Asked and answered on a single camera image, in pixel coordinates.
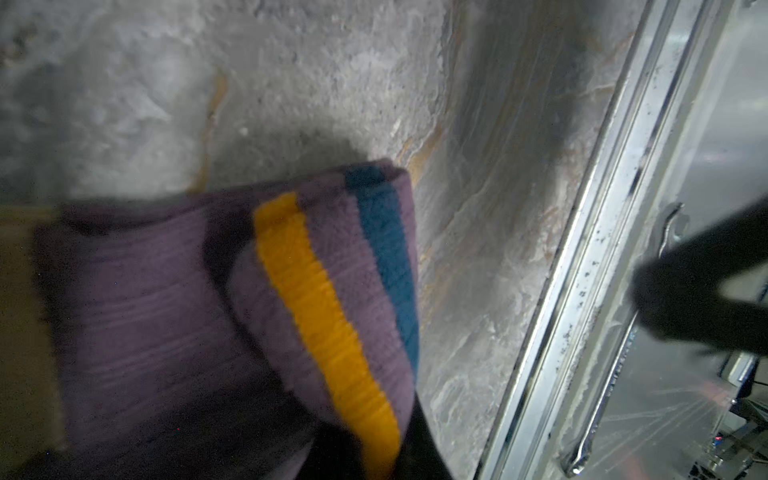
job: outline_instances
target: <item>purple fabric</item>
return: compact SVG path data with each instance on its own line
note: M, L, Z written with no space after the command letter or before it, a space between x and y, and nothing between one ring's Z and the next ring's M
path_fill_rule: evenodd
M250 210L279 192L69 206L36 232L78 477L259 477L303 462L317 422L237 331L216 281L251 237Z
M400 197L415 272L407 174L376 164ZM36 232L78 477L292 478L317 419L340 424L253 248L253 209L287 190L405 435L413 374L343 171L159 204L73 204Z
M304 349L299 333L293 328L290 312L256 259L253 243L238 256L228 291L238 321L260 339L259 344L270 365L280 366L280 378L286 390L322 420L342 425L323 375Z
M329 174L299 189L299 205L312 250L357 331L373 378L392 405L404 437L415 398L413 372L395 311L360 226L357 199L347 193L342 174Z

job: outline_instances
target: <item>yellow stripe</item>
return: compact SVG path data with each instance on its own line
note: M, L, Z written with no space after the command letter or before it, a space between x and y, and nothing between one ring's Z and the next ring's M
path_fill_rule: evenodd
M262 205L253 220L257 255L323 372L336 411L362 443L367 477L388 478L400 445L395 413L370 372L328 273L312 251L296 194Z

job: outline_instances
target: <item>metal handle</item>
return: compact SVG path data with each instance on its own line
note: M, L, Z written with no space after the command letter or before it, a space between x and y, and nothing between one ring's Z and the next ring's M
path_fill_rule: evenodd
M658 257L661 257L661 254L664 253L670 243L672 226L682 208L683 204L675 204L670 214L664 218L664 225L662 226L661 231L661 242L658 251L656 252ZM579 475L584 470L584 467L589 460L589 456L592 453L592 440L594 439L594 434L600 426L600 421L605 412L605 406L608 404L608 399L614 391L616 380L618 380L619 374L621 374L621 367L624 365L627 353L629 353L635 333L637 332L637 329L635 328L636 320L637 312L632 315L632 319L625 327L624 335L621 337L621 341L616 348L616 353L611 362L611 367L608 370L608 375L603 379L597 400L592 408L589 421L584 426L584 431L581 433L581 437L579 437L579 442L576 444L573 451L571 451L571 454L563 461L563 473L569 478Z

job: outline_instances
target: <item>rust stain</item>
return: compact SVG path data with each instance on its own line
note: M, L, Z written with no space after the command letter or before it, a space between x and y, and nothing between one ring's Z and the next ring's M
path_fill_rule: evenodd
M427 137L419 150L411 156L410 161L406 169L411 174L411 184L415 187L422 177L424 166L427 163L432 152L435 151L438 142L442 138L442 122L438 122L435 126L435 130Z
M582 45L586 47L587 50L592 50L597 53L603 51L603 44L600 43L600 39L594 33L586 33L579 36L578 40L581 41Z
M515 63L515 71L511 74L511 81L505 92L502 108L482 150L484 157L490 155L492 149L502 143L502 139L509 133L509 120L515 116L519 108L523 107L528 93L528 82L532 81L532 77L537 71L536 61L539 43L545 27L548 26L550 8L548 2L546 3L546 5L545 2L535 3L535 10L528 23L529 28L525 32L523 44L520 47L520 58Z
M404 144L402 144L402 148L400 149L400 153L397 154L397 157L395 158L395 165L402 166L402 159L406 155L406 152L413 144L413 137L408 137L408 140Z
M625 50L627 50L629 48L629 45L630 45L630 43L632 43L632 39L634 38L634 32L635 32L635 30L630 31L629 33L627 33L624 36L624 38L622 38L616 44L616 46L613 47L613 49L611 49L611 51L608 53L608 56L600 63L601 67L611 63L613 60L616 59L616 56L619 54L619 52L625 51Z
M553 102L574 101L580 98L597 97L598 95L603 95L603 94L613 95L615 89L616 89L615 86L608 85L604 87L597 87L597 88L592 88L591 90L585 90L585 91L579 91L579 92L570 91L568 93L564 93L556 97L552 97L552 101Z
M208 155L208 140L211 132L216 126L216 116L218 114L221 102L227 96L229 91L229 81L227 77L219 71L216 73L214 94L211 96L208 102L208 109L205 119L205 128L203 129L203 135L201 140L203 141L203 164L195 175L195 179L192 184L187 188L188 194L201 194L205 191L205 186L208 185L210 179L210 155Z
M455 76L459 63L459 53L466 39L467 12L462 0L454 0L451 9L454 26L451 32L452 51L451 51L451 73L448 76L445 85L445 107L442 112L442 119L437 122L432 133L424 141L424 144L408 159L407 170L411 175L411 183L415 187L419 182L424 171L424 167L435 151L438 143L442 139L443 123L449 116L449 112L454 108L456 102L455 95ZM396 163L403 165L408 149L412 146L413 139L409 138L402 146L397 156Z

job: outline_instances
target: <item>teal stripe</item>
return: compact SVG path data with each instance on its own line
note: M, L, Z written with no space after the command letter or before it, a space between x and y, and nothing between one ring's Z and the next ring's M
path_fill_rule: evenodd
M419 367L419 323L397 192L385 182L376 165L351 168L344 176L347 190L357 198L362 231L373 250L384 290L395 309L397 330L415 376Z

